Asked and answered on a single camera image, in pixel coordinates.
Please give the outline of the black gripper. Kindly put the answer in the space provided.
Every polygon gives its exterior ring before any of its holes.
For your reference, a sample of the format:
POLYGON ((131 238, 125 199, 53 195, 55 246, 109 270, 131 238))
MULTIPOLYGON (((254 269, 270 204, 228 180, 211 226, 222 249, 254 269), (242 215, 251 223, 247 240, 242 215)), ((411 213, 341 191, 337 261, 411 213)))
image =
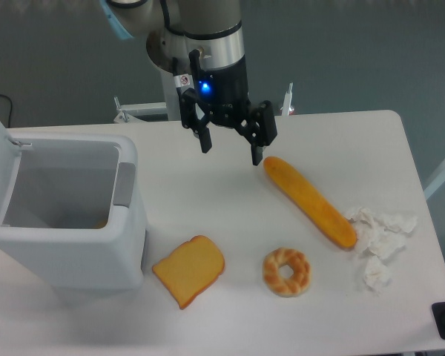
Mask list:
POLYGON ((194 89, 179 95, 182 126, 197 136, 204 154, 212 148, 209 122, 235 128, 250 144, 252 165, 259 165, 264 147, 277 136, 277 126, 270 101, 251 106, 245 57, 228 67, 211 70, 202 68, 199 56, 189 59, 194 89))

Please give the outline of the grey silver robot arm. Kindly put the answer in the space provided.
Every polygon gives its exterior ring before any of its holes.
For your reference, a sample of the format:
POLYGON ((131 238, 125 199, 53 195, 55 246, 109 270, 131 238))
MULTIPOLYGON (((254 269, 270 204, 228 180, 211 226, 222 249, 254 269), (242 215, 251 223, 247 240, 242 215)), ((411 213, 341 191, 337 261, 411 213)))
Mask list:
POLYGON ((277 136, 269 101, 251 104, 239 1, 101 1, 121 38, 146 36, 168 119, 193 132, 203 153, 209 124, 234 129, 258 165, 277 136))

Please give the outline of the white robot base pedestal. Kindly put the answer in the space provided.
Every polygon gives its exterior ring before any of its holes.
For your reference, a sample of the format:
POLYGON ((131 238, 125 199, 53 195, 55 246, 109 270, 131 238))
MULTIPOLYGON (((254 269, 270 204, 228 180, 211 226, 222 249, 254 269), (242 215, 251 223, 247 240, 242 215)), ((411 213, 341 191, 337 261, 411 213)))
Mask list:
POLYGON ((179 92, 193 87, 185 37, 162 28, 146 40, 149 59, 159 71, 169 121, 180 121, 179 92))

